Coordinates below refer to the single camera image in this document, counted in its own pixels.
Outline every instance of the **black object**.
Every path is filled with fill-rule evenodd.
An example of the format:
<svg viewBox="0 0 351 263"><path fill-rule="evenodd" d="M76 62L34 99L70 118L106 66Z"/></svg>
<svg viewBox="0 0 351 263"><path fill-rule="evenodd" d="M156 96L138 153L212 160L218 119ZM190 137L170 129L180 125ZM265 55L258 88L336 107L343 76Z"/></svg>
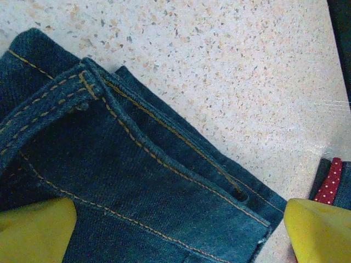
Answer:
<svg viewBox="0 0 351 263"><path fill-rule="evenodd" d="M348 100L351 101L351 1L328 0Z"/></svg>
<svg viewBox="0 0 351 263"><path fill-rule="evenodd" d="M328 176L330 167L331 161L323 158L320 160L316 177L314 179L308 199L313 200L314 197L317 195L318 189L322 186L324 180Z"/></svg>

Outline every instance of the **seam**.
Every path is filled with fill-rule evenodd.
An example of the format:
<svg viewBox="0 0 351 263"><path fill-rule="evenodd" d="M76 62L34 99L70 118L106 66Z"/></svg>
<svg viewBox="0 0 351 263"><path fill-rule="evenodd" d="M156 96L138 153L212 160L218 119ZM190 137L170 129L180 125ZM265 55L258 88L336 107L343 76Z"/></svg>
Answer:
<svg viewBox="0 0 351 263"><path fill-rule="evenodd" d="M264 225L265 227L268 227L268 225L259 220L258 218L256 218L254 215L250 214L249 212L243 210L242 208L238 207L236 204L234 204L231 200L229 200L228 198L226 198L224 195L221 195L220 193L218 193L216 190L213 190L211 188L209 188L208 186L194 180L191 179L189 177L187 177L186 175L182 174L181 172L177 171L176 169L174 169L173 167L169 166L168 164L164 163L163 161L161 161L154 153L150 152L150 150L148 148L146 148L144 145L142 145L130 132L130 130L128 129L128 127L120 120L118 119L117 114L112 110L112 108L109 106L109 104L107 103L106 99L104 97L102 97L103 102L106 105L106 108L109 110L109 112L111 113L112 116L114 116L118 123L123 127L123 129L126 131L126 133L129 135L129 137L142 149L144 149L145 152L147 152L148 155L150 155L153 159L157 160L157 162L161 165L163 165L165 168L171 170L172 172L174 172L175 174L181 176L184 179L187 179L191 182L196 183L197 185L200 185L201 187L209 190L210 192L214 193L215 195L219 196L220 198L226 200L228 203L230 203L231 205L233 205L236 209L242 211L244 214L250 216L251 218L255 219L257 222L261 223L262 225Z"/></svg>
<svg viewBox="0 0 351 263"><path fill-rule="evenodd" d="M261 196L259 193L257 193L254 189L250 188L248 185L246 185L244 182L242 182L240 179L234 177L233 175L230 175L228 173L226 173L225 171L223 171L218 165L216 165L212 160L210 160L206 155L204 155L196 146L194 146L190 141L188 141L185 137L181 136L175 129L173 129L172 127L168 126L166 123L164 123L163 121L161 121L160 119L158 119L153 113L151 113L150 111L148 111L147 109L145 109L144 107L142 107L142 105L138 104L135 100L133 100L131 97L129 97L127 94L125 94L124 92L122 92L117 86L113 85L112 83L108 82L105 78L101 77L103 79L103 81L110 87L112 87L114 89L114 91L116 91L118 94L122 95L123 97L125 97L127 100L129 100L130 102L132 102L134 105L136 105L136 107L138 107L140 110L144 111L146 114L148 114L151 118L153 118L155 121L157 121L159 124L161 124L162 126L164 126L165 128L167 128L169 131L171 131L173 134L175 134L178 138L180 138L181 140L183 140L187 145L189 145L194 151L196 151L202 158L204 158L208 163L210 163L212 166L214 166L219 174L224 175L224 177L232 184L234 185L234 187L237 189L237 191L239 193L241 193L241 190L239 189L239 187L237 186L236 183L233 182L233 180L231 178L233 178L234 180L240 182L241 184L243 184L244 186L246 186L249 190L251 190L253 193L255 193L259 198L261 198L262 200L264 200L266 203L268 203L270 206L272 206L273 208L275 208L276 210L278 210L281 213L284 213L281 209L279 209L278 207L276 207L275 205L271 204L269 201L267 201L266 199L264 199L263 196Z"/></svg>
<svg viewBox="0 0 351 263"><path fill-rule="evenodd" d="M72 75L70 77L68 77L69 79L72 79L74 77L76 77L77 75ZM62 81L60 81L57 85L54 85L50 88L50 91L53 91L56 87L58 87L59 85L62 85L66 82L67 79L64 79ZM34 105L35 103L39 102L41 99L45 98L49 93L48 92L44 92L40 97L32 100L31 102L28 103L27 106L25 106L21 111L18 111L12 119L10 119L3 128L0 129L0 134L5 130L6 126L8 126L9 124L11 124L11 122L19 115L21 115L22 113L24 113L26 110L28 110L31 105Z"/></svg>
<svg viewBox="0 0 351 263"><path fill-rule="evenodd" d="M84 91L84 90L86 90L86 88L81 88L81 89L77 90L77 91L75 92L75 94L76 94L76 93L79 93L79 92L82 92L82 91ZM70 97L72 97L72 93L66 95L66 97L69 99ZM66 100L65 100L65 99L61 99L61 100L58 101L58 105L61 105L61 104L63 104L64 102L66 102ZM55 109L57 109L57 106L53 106L50 110L45 111L45 112L42 112L42 113L39 113L39 116L37 116L36 118L34 118L34 119L28 121L27 123L29 123L29 124L35 123L35 122L37 122L40 118L46 116L47 114L49 114L50 112L54 111ZM28 125L28 124L24 125L22 128L20 128L20 129L18 130L18 132L17 132L15 135L12 136L12 139L6 144L6 147L0 152L0 154L1 154L2 156L6 153L7 149L13 144L13 142L17 140L18 136L19 136L24 130L26 130L29 126L30 126L30 125Z"/></svg>
<svg viewBox="0 0 351 263"><path fill-rule="evenodd" d="M16 53L14 53L11 49L8 49L8 52L10 52L12 55L14 55L16 58L18 58L19 60L22 60L23 62L29 64L31 67L36 68L37 70L39 70L40 72L42 72L44 75L46 75L48 78L50 79L54 79L52 76L50 76L49 74L47 74L45 71L43 71L41 68L37 67L36 65L30 63L28 60L22 58L21 56L17 55Z"/></svg>
<svg viewBox="0 0 351 263"><path fill-rule="evenodd" d="M22 60L25 63L28 63L30 66L39 69L36 65L30 63L29 61L27 61L26 59L21 58L19 55L17 55L16 53L14 53L12 50L9 49L9 51L11 52L11 54L13 54L16 58ZM51 77L49 74L47 74L46 72L42 72L45 75L47 75L49 78L53 79L53 77ZM235 186L235 188L238 190L238 192L240 193L240 189L237 186L236 183L234 183L230 178L235 179L236 181L242 183L243 185L245 185L249 190L251 190L253 193L255 193L259 198L261 198L262 200L264 200L266 203L268 203L271 207L275 208L276 210L278 210L281 213L284 213L281 209L279 209L278 207L274 206L273 204L271 204L270 202L268 202L266 199L264 199L259 193L257 193L255 190L251 189L248 185L246 185L245 183L243 183L241 180L239 180L238 178L229 175L228 173L222 171L222 169L220 167L218 167L215 163L213 163L210 159L208 159L199 149L197 149L192 143L190 143L186 138L184 138L183 136L181 136L176 130L174 130L173 128L169 127L166 123L162 122L160 119L156 118L156 116L154 114L152 114L150 111L148 111L147 109L143 108L141 105L139 105L136 101L134 101L132 98L130 98L129 96L127 96L126 94L124 94L123 92L121 92L118 87L114 86L112 83L108 82L106 79L104 79L103 77L101 77L103 79L103 81L109 85L110 87L112 87L115 91L117 91L120 95L124 96L125 98L127 98L128 100L130 100L132 103L134 103L138 108L140 108L141 110L143 110L144 112L146 112L150 117L152 117L154 120L156 120L157 122L159 122L162 126L164 126L165 128L167 128L168 130L170 130L171 132L173 132L177 137L179 137L180 139L182 139L186 144L188 144L194 151L196 151L198 154L200 154L200 156L202 158L204 158L205 160L207 160L211 165L213 165L220 174L224 175L227 180L233 184ZM84 85L87 87L89 86L88 83L85 81Z"/></svg>
<svg viewBox="0 0 351 263"><path fill-rule="evenodd" d="M83 74L87 72L86 70L82 71L81 73L78 74L80 82L82 82L84 84L84 86L86 86L87 91L90 93L90 95L94 98L94 100L98 100L98 97L96 97L94 91L93 91L93 87L95 86L95 84L91 84L89 85L88 82L86 81L86 79L84 78Z"/></svg>
<svg viewBox="0 0 351 263"><path fill-rule="evenodd" d="M30 168L33 170L33 172L36 174L36 176L37 176L39 179L41 179L42 181L44 181L47 185L49 185L49 186L51 186L52 188L54 188L55 190L60 191L61 193L66 194L66 195L70 196L71 198L76 199L76 200L79 200L79 201L81 201L81 202L83 202L83 203L85 203L85 204L87 204L87 205L90 204L90 205L95 206L95 207L98 207L98 208L100 208L100 209L104 209L106 212L109 212L111 215L115 215L115 216L118 216L119 218L128 220L128 221L131 222L131 223L134 223L134 224L136 224L136 225L139 225L139 226L141 226L141 227L143 227L143 228L145 228L145 229L147 229L147 230L153 232L154 234L157 234L157 235L163 237L164 239L167 239L167 240L169 240L169 241L176 242L176 243L178 243L178 244L180 244L180 245L186 247L186 248L189 249L189 250L193 250L193 251L196 251L196 252L198 252L198 253L200 253L200 254L202 254L202 255L209 256L209 257L211 257L212 259L215 259L215 260L217 260L217 261L219 261L219 262L231 263L230 261L223 260L223 259L219 259L219 258L217 258L216 256L214 256L214 255L212 255L212 254L209 254L209 253L207 253L207 252L205 252L205 251L202 251L201 249L193 248L193 247L191 247L191 246L185 244L184 242L182 242L182 241L180 241L180 240L178 240L178 239L175 239L175 238L166 236L165 234L161 233L160 231L155 230L155 229L153 229L153 228L150 227L150 226L144 225L143 223L141 223L141 222L139 222L139 221L136 221L136 220L134 220L134 219L128 218L128 217L126 217L126 216L124 216L124 215L122 215L122 214L120 214L120 213L118 213L118 212L116 212L116 211L113 211L112 209L110 209L110 208L108 208L108 207L106 207L106 206L103 206L103 205L96 204L96 203L94 203L94 202L85 200L85 199L83 199L83 198L80 198L80 197L76 196L75 194L73 194L73 193L71 193L71 192L69 192L69 191L60 189L60 188L57 187L55 184L53 184L52 182L50 182L50 181L48 181L47 179L45 179L44 177L42 177L42 176L39 174L39 172L34 168L34 166L30 163L28 157L26 157L21 151L20 151L20 154L21 154L22 157L28 162L28 165L29 165Z"/></svg>

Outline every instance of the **speckled floor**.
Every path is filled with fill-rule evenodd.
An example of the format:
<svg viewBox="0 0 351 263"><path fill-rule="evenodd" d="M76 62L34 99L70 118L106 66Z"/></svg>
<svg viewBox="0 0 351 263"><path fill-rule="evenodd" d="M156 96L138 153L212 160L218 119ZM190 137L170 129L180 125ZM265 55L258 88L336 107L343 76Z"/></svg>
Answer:
<svg viewBox="0 0 351 263"><path fill-rule="evenodd" d="M109 71L126 65L224 154L305 198L322 156L351 161L327 2L227 2L0 0L0 54L38 27ZM283 224L257 262L294 262Z"/></svg>

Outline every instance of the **jeans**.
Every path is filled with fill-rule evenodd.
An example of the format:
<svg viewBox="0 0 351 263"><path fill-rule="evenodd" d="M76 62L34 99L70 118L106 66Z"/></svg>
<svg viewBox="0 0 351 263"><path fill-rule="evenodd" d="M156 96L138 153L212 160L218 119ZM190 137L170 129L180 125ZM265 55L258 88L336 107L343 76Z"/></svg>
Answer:
<svg viewBox="0 0 351 263"><path fill-rule="evenodd" d="M137 81L37 29L0 60L0 210L71 198L64 262L252 262L286 201Z"/></svg>
<svg viewBox="0 0 351 263"><path fill-rule="evenodd" d="M342 163L340 183L333 205L351 210L351 162Z"/></svg>

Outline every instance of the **polka dot ribbon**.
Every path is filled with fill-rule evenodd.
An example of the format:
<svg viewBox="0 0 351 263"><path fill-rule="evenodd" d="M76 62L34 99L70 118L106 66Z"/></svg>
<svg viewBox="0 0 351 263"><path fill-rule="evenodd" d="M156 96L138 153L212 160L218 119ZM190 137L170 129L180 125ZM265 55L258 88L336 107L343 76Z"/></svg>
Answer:
<svg viewBox="0 0 351 263"><path fill-rule="evenodd" d="M314 197L316 202L333 205L336 191L340 183L342 170L342 161L340 158L334 158L331 163L328 177L324 180L319 188L317 195Z"/></svg>

